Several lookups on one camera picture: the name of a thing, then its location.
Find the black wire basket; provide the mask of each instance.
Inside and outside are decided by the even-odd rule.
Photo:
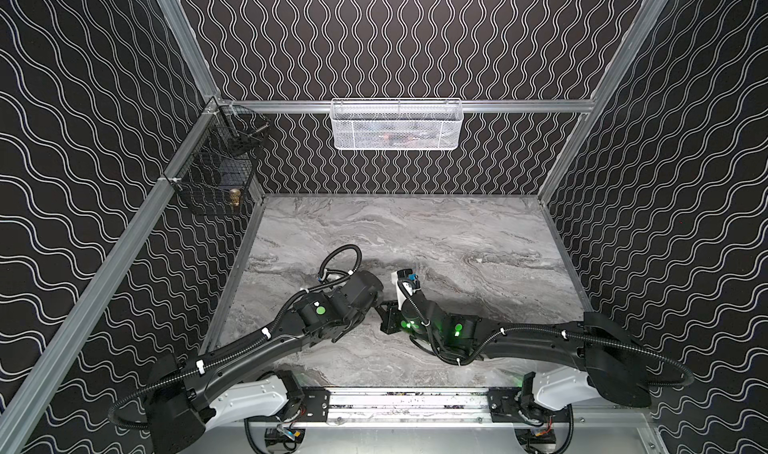
[[[172,182],[179,198],[198,216],[239,216],[250,201],[256,154],[269,135],[270,123],[260,116],[252,127],[209,125],[184,165],[184,176]]]

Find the metal beam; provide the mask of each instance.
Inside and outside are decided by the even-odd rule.
[[[246,227],[245,233],[243,234],[243,241],[240,243],[240,248],[237,250],[237,255],[235,256],[234,265],[230,270],[230,275],[226,278],[224,290],[221,291],[219,304],[216,306],[214,318],[210,320],[208,332],[205,335],[203,344],[200,346],[200,354],[216,349],[216,343],[219,341],[221,330],[224,328],[226,317],[230,312],[232,301],[234,301],[235,293],[237,292],[237,286],[240,286],[243,272],[248,265],[250,248],[254,245],[256,232],[258,232],[259,225],[261,225],[261,219],[264,216],[265,206],[266,202],[263,202],[260,197],[256,198],[256,207],[250,216],[248,227]]]
[[[197,43],[197,38],[192,30],[187,15],[181,7],[181,0],[157,0],[163,11],[171,33],[176,37],[181,56],[187,62],[197,90],[204,99],[218,98],[219,88],[216,86],[214,76],[210,73],[208,63],[203,57],[203,51]]]
[[[589,115],[581,116],[578,122],[576,122],[571,135],[565,141],[563,150],[554,162],[552,170],[549,171],[547,180],[544,180],[542,189],[539,192],[539,198],[545,204],[548,204],[550,199],[552,199],[554,191],[558,188],[560,181],[571,166],[571,161],[578,154],[581,144],[587,139],[587,135],[592,131],[595,122],[597,122],[605,106],[618,89],[621,80],[624,79],[624,75],[627,73],[630,65],[632,65],[634,58],[638,55],[651,29],[656,25],[659,15],[668,1],[643,0],[643,4],[640,6],[637,15],[635,15],[632,25],[624,36],[621,45],[616,50],[616,54],[614,54],[614,58],[610,61],[603,78],[600,79],[598,88],[592,94],[594,108]]]
[[[330,100],[226,100],[259,113],[330,113]],[[465,113],[591,112],[592,100],[462,100]]]
[[[169,162],[165,172],[168,177],[178,175],[189,153],[205,132],[209,119],[215,115],[215,108],[215,103],[211,101],[197,119],[173,160]],[[3,454],[16,454],[24,447],[173,195],[174,188],[167,180],[161,179],[154,184],[91,282],[85,287],[78,302],[56,331],[38,362],[34,364],[32,372],[11,399],[8,408],[0,417],[0,452]]]
[[[592,307],[592,304],[589,302],[589,295],[587,295],[587,291],[584,290],[584,286],[581,285],[581,277],[578,275],[578,272],[576,272],[574,263],[571,260],[571,255],[565,248],[565,244],[563,244],[563,238],[560,237],[560,232],[558,232],[557,226],[554,225],[554,220],[549,213],[548,207],[543,203],[540,203],[540,206],[542,208],[544,221],[547,223],[549,232],[554,239],[554,245],[556,245],[558,251],[560,251],[560,257],[562,257],[565,270],[568,271],[568,276],[571,277],[571,283],[574,285],[574,289],[576,289],[576,295],[578,295],[578,299],[581,301],[581,307],[586,313],[594,312],[594,307]]]

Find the white wire basket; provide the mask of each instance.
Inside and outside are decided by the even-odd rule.
[[[333,144],[341,151],[453,151],[460,99],[333,99]]]

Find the patterned wall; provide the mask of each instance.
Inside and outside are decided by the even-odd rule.
[[[196,354],[252,208],[196,217],[175,197],[88,338],[24,452],[152,452],[148,432],[117,429],[107,409],[147,382],[159,357]],[[139,419],[137,404],[125,417]]]
[[[673,454],[768,452],[768,0],[671,0],[551,203],[591,303],[698,381]]]
[[[238,111],[234,125],[250,124]],[[338,151],[327,115],[281,114],[256,176],[268,193],[535,195],[577,118],[473,114],[454,151]]]
[[[225,98],[581,99],[642,0],[181,0]]]
[[[0,412],[204,102],[154,0],[0,0]]]

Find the gray marble surface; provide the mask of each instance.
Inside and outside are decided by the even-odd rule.
[[[413,268],[429,299],[456,313],[510,322],[581,319],[581,304],[535,199],[465,197],[271,197],[220,337],[227,344],[274,318],[314,278],[322,259],[346,243],[360,246],[362,269],[384,283]],[[334,259],[347,269],[352,253]],[[338,343],[280,361],[305,385],[516,386],[526,372],[554,365],[499,359],[448,366],[404,333],[379,331],[371,309]]]

